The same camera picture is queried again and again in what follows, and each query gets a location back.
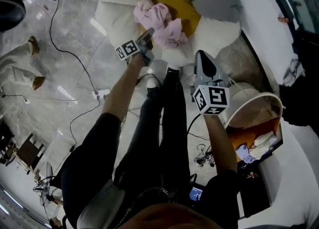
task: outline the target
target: electrical outlet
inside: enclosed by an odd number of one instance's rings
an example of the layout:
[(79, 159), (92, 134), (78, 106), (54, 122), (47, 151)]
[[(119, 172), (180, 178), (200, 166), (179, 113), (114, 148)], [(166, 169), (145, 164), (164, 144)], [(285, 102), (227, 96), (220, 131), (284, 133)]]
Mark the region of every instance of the electrical outlet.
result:
[(100, 99), (106, 100), (106, 97), (109, 95), (110, 91), (111, 91), (110, 89), (101, 89), (101, 90), (97, 90), (98, 94), (95, 94), (95, 92), (92, 92), (92, 94), (95, 99), (97, 99), (97, 97), (99, 96)]

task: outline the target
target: hair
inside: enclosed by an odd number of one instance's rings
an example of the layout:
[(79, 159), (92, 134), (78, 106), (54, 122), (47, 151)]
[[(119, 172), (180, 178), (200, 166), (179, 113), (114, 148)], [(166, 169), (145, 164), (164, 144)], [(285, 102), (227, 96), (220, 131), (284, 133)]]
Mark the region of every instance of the hair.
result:
[(52, 227), (52, 229), (61, 229), (61, 227), (58, 227), (52, 219), (49, 220), (49, 224)]

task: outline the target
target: blue cloth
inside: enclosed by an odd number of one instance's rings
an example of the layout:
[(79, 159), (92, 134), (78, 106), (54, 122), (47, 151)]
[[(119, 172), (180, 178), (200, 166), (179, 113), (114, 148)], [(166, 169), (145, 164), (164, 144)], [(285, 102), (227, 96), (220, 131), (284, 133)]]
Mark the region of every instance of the blue cloth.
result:
[(236, 153), (239, 156), (239, 158), (243, 160), (245, 163), (252, 163), (256, 161), (256, 158), (252, 157), (249, 154), (249, 150), (246, 145), (241, 145), (239, 148), (237, 148)]

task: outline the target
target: floor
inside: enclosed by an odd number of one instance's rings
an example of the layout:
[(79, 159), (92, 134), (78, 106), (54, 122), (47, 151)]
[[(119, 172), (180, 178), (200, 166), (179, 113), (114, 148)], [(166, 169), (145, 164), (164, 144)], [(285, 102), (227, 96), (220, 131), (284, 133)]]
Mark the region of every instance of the floor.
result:
[[(26, 58), (19, 62), (19, 67), (45, 76), (44, 85), (38, 90), (8, 83), (4, 86), (7, 95), (23, 95), (46, 99), (78, 99), (92, 93), (92, 86), (80, 63), (70, 54), (58, 52), (52, 45), (49, 37), (51, 18), (57, 6), (57, 1), (26, 0), (26, 18), (16, 28), (0, 34), (0, 55), (27, 42), (34, 35), (40, 46), (40, 55)], [(96, 89), (112, 88), (126, 68), (110, 44), (107, 35), (99, 31), (94, 20), (98, 0), (60, 0), (59, 8), (54, 17), (52, 38), (60, 49), (69, 50), (79, 56), (85, 65)], [(218, 55), (223, 70), (236, 81), (245, 81), (264, 91), (266, 81), (259, 69), (253, 53), (245, 40), (240, 37), (231, 46), (224, 48)], [(144, 68), (141, 74), (153, 71), (161, 80), (166, 72), (164, 61), (154, 61), (150, 68)], [(187, 123), (198, 114), (195, 103), (191, 102), (189, 81), (193, 73), (193, 65), (185, 66), (181, 81), (183, 83)], [(146, 97), (145, 81), (136, 87), (130, 105), (131, 109), (140, 108)], [(74, 144), (70, 134), (70, 122), (78, 115), (97, 105), (91, 95), (77, 102), (59, 102), (30, 98), (26, 104), (22, 97), (4, 97), (0, 99), (1, 112), (13, 133), (18, 144), (22, 144), (30, 133), (34, 133), (38, 140), (46, 147), (51, 146), (48, 160), (53, 169), (62, 161), (69, 148)], [(72, 124), (72, 131), (80, 145), (87, 132), (91, 129), (102, 106), (78, 118)], [(127, 120), (120, 138), (120, 145), (115, 167), (125, 155), (131, 141), (135, 126), (139, 118), (128, 113)], [(208, 138), (203, 118), (199, 118), (193, 125), (191, 133), (202, 138)], [(209, 141), (189, 135), (188, 151), (191, 173), (197, 173), (197, 182), (206, 184), (216, 175), (216, 169), (206, 163), (203, 168), (193, 165), (198, 155), (198, 144), (209, 146)]]

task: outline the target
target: pink towel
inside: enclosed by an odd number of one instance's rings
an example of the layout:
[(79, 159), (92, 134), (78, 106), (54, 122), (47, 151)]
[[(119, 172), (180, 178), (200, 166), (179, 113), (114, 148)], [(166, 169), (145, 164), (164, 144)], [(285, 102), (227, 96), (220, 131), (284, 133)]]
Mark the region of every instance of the pink towel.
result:
[(146, 30), (154, 28), (153, 39), (163, 48), (176, 48), (187, 42), (183, 33), (181, 19), (171, 19), (168, 8), (163, 3), (154, 5), (151, 0), (141, 0), (134, 9), (135, 22), (140, 23)]

